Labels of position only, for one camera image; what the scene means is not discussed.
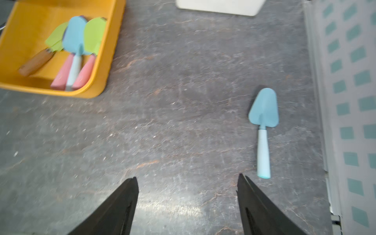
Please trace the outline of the green shovel wooden handle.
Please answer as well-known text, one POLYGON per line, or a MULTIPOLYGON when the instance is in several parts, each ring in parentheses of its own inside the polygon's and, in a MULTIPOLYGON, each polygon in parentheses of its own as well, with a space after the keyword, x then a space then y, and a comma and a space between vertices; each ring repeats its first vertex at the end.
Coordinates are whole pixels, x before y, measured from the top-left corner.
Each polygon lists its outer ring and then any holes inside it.
POLYGON ((34 57, 25 62, 18 70, 22 76, 29 76, 38 71, 43 65, 45 65, 56 52, 63 49, 62 41, 67 29, 68 22, 60 24, 45 40, 47 48, 37 53, 34 57))
POLYGON ((97 17, 89 20, 84 28, 84 54, 98 55, 107 20, 97 17))

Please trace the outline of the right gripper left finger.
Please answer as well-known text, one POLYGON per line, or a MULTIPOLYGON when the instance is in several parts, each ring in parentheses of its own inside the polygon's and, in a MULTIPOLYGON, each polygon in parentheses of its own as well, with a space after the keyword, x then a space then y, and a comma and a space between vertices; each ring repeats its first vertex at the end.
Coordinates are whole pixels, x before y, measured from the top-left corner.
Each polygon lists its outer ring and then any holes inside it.
POLYGON ((136 177, 126 179, 70 235, 129 235, 138 201, 136 177))

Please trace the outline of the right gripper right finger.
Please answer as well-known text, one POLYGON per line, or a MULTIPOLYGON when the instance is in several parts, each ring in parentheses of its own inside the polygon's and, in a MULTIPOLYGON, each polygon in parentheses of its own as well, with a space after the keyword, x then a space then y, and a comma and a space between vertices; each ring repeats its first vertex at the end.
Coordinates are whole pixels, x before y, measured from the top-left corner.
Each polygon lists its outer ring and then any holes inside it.
POLYGON ((247 176, 238 178, 237 196, 245 235, 304 235, 247 176))

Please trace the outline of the purple shovel pink handle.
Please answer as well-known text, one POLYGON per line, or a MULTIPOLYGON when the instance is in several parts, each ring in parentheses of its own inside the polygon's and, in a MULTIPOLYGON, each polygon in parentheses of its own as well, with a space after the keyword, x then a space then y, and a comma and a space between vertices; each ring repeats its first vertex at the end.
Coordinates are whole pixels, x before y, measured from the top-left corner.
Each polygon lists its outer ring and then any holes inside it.
POLYGON ((90 55, 89 60, 84 65, 84 67, 81 69, 80 73, 78 74, 78 77, 74 84, 72 85, 73 90, 78 90, 86 85, 86 83, 89 81, 93 67, 95 65, 95 60, 97 56, 95 54, 90 55))
POLYGON ((73 62, 74 54, 70 54, 67 59, 65 60, 63 66, 59 70, 57 76, 53 80, 51 84, 51 88, 53 90, 59 90, 59 91, 64 91, 66 88, 66 84, 68 81, 71 65, 73 62))

